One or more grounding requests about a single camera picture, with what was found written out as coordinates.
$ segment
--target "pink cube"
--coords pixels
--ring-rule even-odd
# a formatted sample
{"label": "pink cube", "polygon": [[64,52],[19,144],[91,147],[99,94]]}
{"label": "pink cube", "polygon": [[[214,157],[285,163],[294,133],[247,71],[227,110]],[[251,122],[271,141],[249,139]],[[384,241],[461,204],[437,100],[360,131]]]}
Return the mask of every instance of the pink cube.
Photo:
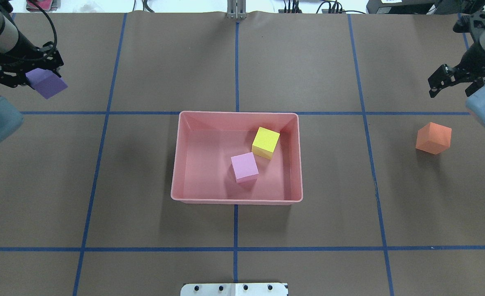
{"label": "pink cube", "polygon": [[233,166],[233,171],[235,171],[237,183],[256,180],[259,175],[252,152],[231,157],[231,165]]}

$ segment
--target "orange cube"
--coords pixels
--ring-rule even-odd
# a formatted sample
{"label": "orange cube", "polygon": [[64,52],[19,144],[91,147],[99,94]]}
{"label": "orange cube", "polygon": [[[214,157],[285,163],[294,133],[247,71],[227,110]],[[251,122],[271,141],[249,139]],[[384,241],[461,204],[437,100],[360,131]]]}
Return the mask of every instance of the orange cube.
{"label": "orange cube", "polygon": [[451,147],[451,131],[447,126],[430,122],[418,131],[416,149],[438,154]]}

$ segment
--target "pink bin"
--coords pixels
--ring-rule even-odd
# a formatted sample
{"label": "pink bin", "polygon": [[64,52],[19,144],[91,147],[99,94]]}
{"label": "pink bin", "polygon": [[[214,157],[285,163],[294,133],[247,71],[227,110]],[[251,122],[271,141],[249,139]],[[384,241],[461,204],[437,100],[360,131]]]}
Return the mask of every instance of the pink bin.
{"label": "pink bin", "polygon": [[[231,157],[252,151],[259,126],[280,133],[271,160],[255,157],[257,180],[237,183]],[[187,204],[289,205],[303,200],[295,113],[183,111],[171,198]]]}

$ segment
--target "foam block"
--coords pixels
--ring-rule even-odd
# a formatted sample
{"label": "foam block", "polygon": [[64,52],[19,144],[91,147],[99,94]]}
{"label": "foam block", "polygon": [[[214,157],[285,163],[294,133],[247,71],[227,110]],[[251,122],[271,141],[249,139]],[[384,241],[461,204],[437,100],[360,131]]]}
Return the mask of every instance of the foam block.
{"label": "foam block", "polygon": [[438,154],[451,147],[452,129],[447,126],[430,122],[418,131],[416,149]]}
{"label": "foam block", "polygon": [[29,79],[30,86],[34,88],[45,99],[49,99],[58,92],[67,88],[64,79],[58,77],[50,70],[34,69],[25,74]]}
{"label": "foam block", "polygon": [[[51,6],[53,5],[53,0],[38,0],[36,1],[38,3],[38,6],[41,7],[44,11],[48,11],[51,9]],[[31,8],[36,8],[36,5],[34,3],[27,1],[27,5],[30,6]]]}
{"label": "foam block", "polygon": [[259,176],[255,157],[252,152],[231,157],[231,165],[235,171],[235,180],[237,183],[256,180]]}
{"label": "foam block", "polygon": [[279,133],[260,127],[252,144],[252,152],[265,159],[272,159],[279,140]]}

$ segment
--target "purple cube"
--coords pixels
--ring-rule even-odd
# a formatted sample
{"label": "purple cube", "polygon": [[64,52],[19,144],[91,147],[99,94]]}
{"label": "purple cube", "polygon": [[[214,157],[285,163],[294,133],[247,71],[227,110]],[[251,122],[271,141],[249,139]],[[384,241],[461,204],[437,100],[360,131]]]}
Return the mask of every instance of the purple cube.
{"label": "purple cube", "polygon": [[257,176],[259,176],[255,157],[252,152],[232,157],[231,165],[233,166],[233,171],[235,171],[235,180],[237,183],[256,180]]}
{"label": "purple cube", "polygon": [[58,77],[50,70],[34,69],[25,74],[29,79],[30,86],[34,88],[45,99],[49,99],[58,92],[67,88],[64,79]]}

